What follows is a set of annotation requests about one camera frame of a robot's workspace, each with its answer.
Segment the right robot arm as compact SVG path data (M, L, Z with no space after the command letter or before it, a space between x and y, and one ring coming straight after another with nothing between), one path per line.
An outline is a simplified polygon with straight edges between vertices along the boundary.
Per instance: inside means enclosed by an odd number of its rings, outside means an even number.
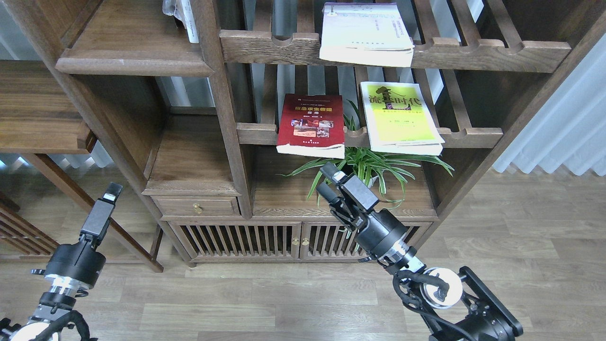
M405 227L387 209L375 211L379 199L355 175L328 162L321 172L335 193L321 183L318 193L331 213L353 233L366 252L392 275L392 287L403 306L418 313L431 331L431 341L513 341L523 326L467 266L458 272L429 268L405 242Z

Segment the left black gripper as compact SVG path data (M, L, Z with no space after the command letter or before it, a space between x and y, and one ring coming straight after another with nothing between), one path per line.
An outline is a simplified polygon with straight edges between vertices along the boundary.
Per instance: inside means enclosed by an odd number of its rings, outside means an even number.
M121 184L109 184L85 220L79 242L61 244L55 250L45 269L46 279L70 277L84 283L86 288L93 289L106 263L106 257L97 252L97 247L107 233L110 217L122 190Z

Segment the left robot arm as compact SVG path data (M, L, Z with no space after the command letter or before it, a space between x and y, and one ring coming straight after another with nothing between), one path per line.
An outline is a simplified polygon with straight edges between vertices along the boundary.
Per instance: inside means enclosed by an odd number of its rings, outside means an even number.
M44 276L51 283L41 295L37 308L26 324L1 320L3 341L59 341L63 328L76 328L82 341L92 341L84 317L73 309L76 299L87 296L102 271L106 257L97 251L104 239L116 200L123 186L110 183L103 197L97 199L75 244L61 244L45 269L32 274Z

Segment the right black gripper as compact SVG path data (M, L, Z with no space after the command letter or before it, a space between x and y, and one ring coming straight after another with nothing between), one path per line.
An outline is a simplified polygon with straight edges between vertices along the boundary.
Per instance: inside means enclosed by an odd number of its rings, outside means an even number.
M331 207L331 213L348 229L355 232L355 241L371 259L402 263L408 251L404 239L408 228L387 209L373 207L379 199L355 174L347 175L328 162L321 173L340 190L343 199L327 185L320 183L317 192Z

